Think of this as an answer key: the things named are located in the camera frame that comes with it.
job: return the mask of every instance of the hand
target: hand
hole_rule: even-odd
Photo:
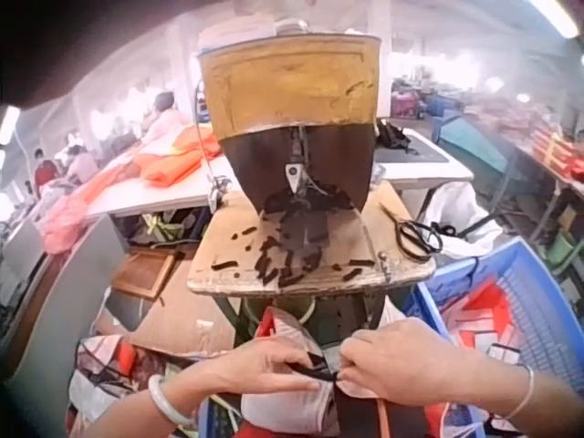
[[[359,330],[342,343],[340,355],[341,380],[410,406],[450,401],[465,361],[465,350],[417,318]]]
[[[287,339],[258,338],[200,365],[218,383],[218,392],[264,394],[315,391],[318,382],[293,373],[288,363],[312,368],[308,354]]]

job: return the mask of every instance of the woman's right hand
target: woman's right hand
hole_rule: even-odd
[[[390,402],[423,406],[453,397],[470,350],[459,349],[417,318],[359,330],[340,347],[339,378]]]

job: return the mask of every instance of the worker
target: worker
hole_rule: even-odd
[[[142,138],[142,143],[144,144],[158,140],[177,126],[186,126],[192,123],[187,116],[175,108],[174,93],[171,91],[164,91],[156,96],[154,99],[154,109],[148,119],[154,119],[154,121],[148,128],[146,135]]]
[[[30,182],[30,180],[25,181],[25,188],[26,188],[25,205],[34,205],[35,203],[37,203],[37,196],[35,195],[35,191],[33,190],[33,184]]]
[[[41,189],[46,183],[55,180],[60,176],[58,167],[51,160],[45,159],[42,149],[35,151],[35,159],[38,162],[35,170],[35,190],[36,196],[40,198]]]
[[[68,155],[72,158],[67,170],[67,179],[73,183],[85,184],[93,175],[99,172],[93,155],[83,146],[74,144],[68,148]]]
[[[503,417],[513,414],[510,422],[530,437],[584,436],[584,401],[564,382],[456,347],[417,318],[359,330],[342,343],[340,356],[339,379],[369,388],[389,402],[470,404]],[[159,388],[168,406],[186,417],[217,392],[318,388],[309,377],[282,372],[287,363],[310,367],[311,362],[287,339],[254,339],[219,358],[192,365]],[[116,401],[84,438],[162,438],[174,428],[153,395],[142,391]]]

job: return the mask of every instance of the person in red shirt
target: person in red shirt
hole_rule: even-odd
[[[35,190],[36,196],[40,198],[41,187],[60,175],[57,166],[51,160],[45,159],[45,153],[42,149],[39,148],[35,151],[35,159],[38,162],[35,170]]]

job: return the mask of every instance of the blue plastic crate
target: blue plastic crate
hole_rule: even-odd
[[[450,339],[438,307],[433,301],[432,294],[423,283],[418,284],[413,293],[406,298],[402,310],[406,316],[420,318],[443,337]],[[474,406],[458,406],[456,409],[451,407],[448,413],[448,422],[451,425],[466,426],[467,424],[482,422],[482,417],[480,411]],[[485,438],[485,430],[480,427],[469,437]]]
[[[407,303],[409,313],[426,322],[431,318],[433,327],[448,336],[439,308],[489,277],[505,290],[522,332],[521,360],[535,370],[553,372],[584,396],[584,334],[558,283],[520,237],[484,257],[438,269],[416,287]]]

